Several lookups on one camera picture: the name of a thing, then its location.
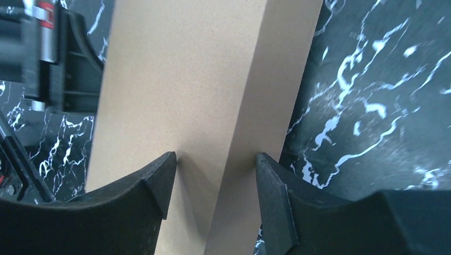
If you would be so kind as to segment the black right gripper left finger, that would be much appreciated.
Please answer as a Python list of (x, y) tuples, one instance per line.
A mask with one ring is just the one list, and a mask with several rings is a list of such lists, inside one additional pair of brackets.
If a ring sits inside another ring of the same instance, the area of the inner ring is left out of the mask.
[(154, 254), (177, 157), (168, 151), (67, 202), (1, 201), (1, 254)]

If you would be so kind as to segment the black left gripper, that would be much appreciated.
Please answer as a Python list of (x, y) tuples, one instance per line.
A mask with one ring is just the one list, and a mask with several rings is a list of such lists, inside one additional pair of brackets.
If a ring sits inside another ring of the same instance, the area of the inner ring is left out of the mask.
[(1, 79), (23, 84), (33, 111), (97, 112), (103, 71), (81, 14), (58, 1), (1, 1)]

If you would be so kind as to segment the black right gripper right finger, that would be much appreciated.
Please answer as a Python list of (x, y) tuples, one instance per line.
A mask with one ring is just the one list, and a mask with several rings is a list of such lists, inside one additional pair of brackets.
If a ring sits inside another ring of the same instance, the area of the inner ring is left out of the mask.
[(349, 201), (266, 153), (255, 161), (267, 254), (450, 254), (449, 191), (382, 190)]

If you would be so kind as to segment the brown cardboard box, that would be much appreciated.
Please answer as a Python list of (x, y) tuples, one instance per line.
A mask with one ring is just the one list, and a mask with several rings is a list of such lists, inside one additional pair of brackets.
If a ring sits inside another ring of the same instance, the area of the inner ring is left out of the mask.
[(116, 1), (86, 190), (178, 157), (157, 254), (252, 254), (322, 1)]

